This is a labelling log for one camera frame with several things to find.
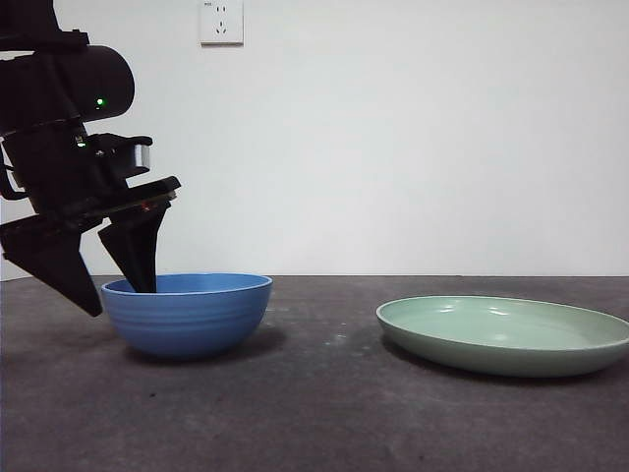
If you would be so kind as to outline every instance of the white wall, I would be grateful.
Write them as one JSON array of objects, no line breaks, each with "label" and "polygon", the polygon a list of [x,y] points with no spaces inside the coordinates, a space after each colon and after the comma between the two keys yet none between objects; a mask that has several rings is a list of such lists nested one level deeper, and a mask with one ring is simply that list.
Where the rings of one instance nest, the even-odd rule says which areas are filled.
[{"label": "white wall", "polygon": [[137,80],[88,130],[183,183],[160,272],[629,274],[627,1],[249,0],[243,48],[196,0],[56,6]]}]

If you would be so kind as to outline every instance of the blue bowl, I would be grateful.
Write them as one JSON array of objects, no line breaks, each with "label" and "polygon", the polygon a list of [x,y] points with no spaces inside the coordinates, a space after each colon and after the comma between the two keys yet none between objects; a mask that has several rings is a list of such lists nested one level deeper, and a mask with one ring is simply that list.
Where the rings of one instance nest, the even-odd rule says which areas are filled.
[{"label": "blue bowl", "polygon": [[157,275],[157,293],[127,280],[101,287],[111,322],[129,344],[153,356],[197,359],[225,351],[259,325],[273,281],[247,273]]}]

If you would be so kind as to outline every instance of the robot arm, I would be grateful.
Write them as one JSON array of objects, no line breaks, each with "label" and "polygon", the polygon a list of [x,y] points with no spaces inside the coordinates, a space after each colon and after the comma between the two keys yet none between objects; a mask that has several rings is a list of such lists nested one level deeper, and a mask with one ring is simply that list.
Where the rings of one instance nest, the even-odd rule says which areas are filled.
[{"label": "robot arm", "polygon": [[96,316],[79,246],[109,218],[103,245],[137,291],[154,292],[157,231],[180,183],[130,188],[126,179],[148,171],[152,139],[90,136],[84,126],[129,109],[129,66],[113,49],[89,45],[86,33],[60,31],[52,0],[0,0],[0,51],[33,51],[0,61],[0,137],[11,161],[0,162],[0,193],[29,198],[36,213],[0,226],[5,259]]}]

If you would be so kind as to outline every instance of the plate rim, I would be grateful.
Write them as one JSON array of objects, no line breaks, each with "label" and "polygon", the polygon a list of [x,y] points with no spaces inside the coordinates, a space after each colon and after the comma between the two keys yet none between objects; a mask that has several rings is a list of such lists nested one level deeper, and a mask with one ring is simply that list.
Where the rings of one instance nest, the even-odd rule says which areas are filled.
[{"label": "plate rim", "polygon": [[[610,318],[616,322],[620,322],[622,325],[625,325],[628,331],[627,331],[627,336],[625,337],[624,340],[608,342],[605,344],[597,344],[596,346],[589,346],[589,347],[569,347],[569,348],[558,349],[558,348],[539,348],[539,347],[500,346],[497,344],[481,344],[478,342],[463,341],[460,339],[451,339],[448,337],[434,336],[430,334],[413,331],[399,324],[395,324],[389,320],[386,320],[381,313],[382,310],[388,305],[393,305],[398,302],[404,302],[407,300],[418,300],[418,299],[424,300],[424,299],[435,299],[435,298],[466,298],[466,299],[474,298],[474,299],[486,299],[486,300],[507,300],[507,301],[512,301],[512,302],[527,302],[527,303],[534,303],[534,304],[540,304],[540,305],[550,305],[554,307],[569,308],[571,310],[589,312],[597,316]],[[525,298],[496,297],[496,296],[485,296],[485,295],[420,295],[420,296],[400,298],[400,299],[390,300],[388,302],[385,302],[375,309],[375,315],[382,324],[395,327],[397,329],[413,334],[415,336],[422,336],[425,338],[434,339],[438,341],[447,341],[447,342],[456,343],[456,344],[463,344],[465,346],[482,347],[482,348],[489,348],[489,349],[504,349],[504,350],[509,350],[509,351],[528,351],[528,352],[542,352],[542,353],[583,352],[583,351],[601,350],[601,349],[606,349],[606,348],[622,347],[629,344],[629,322],[622,320],[621,318],[615,317],[614,315],[610,315],[608,313],[599,312],[597,310],[591,310],[589,308],[575,307],[574,305],[567,305],[567,304],[561,304],[561,303],[545,302],[542,300],[530,300],[530,299],[525,299]]]}]

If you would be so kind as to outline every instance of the light green plate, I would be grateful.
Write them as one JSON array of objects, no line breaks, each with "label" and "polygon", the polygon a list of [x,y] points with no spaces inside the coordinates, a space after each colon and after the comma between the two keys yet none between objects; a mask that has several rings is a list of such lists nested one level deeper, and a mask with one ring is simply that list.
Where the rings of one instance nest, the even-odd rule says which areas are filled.
[{"label": "light green plate", "polygon": [[586,374],[629,350],[629,323],[583,308],[495,297],[417,297],[378,307],[386,335],[440,364],[517,377]]}]

